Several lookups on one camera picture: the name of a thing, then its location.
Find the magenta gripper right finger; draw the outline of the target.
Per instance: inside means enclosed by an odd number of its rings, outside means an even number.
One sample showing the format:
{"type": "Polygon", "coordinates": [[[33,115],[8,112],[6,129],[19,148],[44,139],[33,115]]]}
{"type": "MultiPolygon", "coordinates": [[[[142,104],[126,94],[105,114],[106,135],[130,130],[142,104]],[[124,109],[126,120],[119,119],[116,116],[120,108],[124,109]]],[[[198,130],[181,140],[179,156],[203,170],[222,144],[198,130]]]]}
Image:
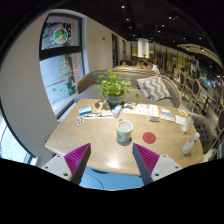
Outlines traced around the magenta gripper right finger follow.
{"type": "Polygon", "coordinates": [[[132,154],[137,163],[143,183],[145,185],[152,183],[151,174],[159,160],[159,155],[136,143],[133,144],[132,154]]]}

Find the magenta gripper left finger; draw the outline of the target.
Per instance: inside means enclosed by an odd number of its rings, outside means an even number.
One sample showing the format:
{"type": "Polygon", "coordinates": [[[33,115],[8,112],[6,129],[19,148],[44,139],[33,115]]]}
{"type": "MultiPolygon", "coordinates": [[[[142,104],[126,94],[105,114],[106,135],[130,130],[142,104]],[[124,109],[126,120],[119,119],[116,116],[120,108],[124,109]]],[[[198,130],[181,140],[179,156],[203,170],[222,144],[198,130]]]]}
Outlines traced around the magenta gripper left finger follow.
{"type": "Polygon", "coordinates": [[[69,152],[64,156],[64,159],[71,171],[71,182],[79,185],[91,154],[91,144],[87,143],[77,149],[69,152]]]}

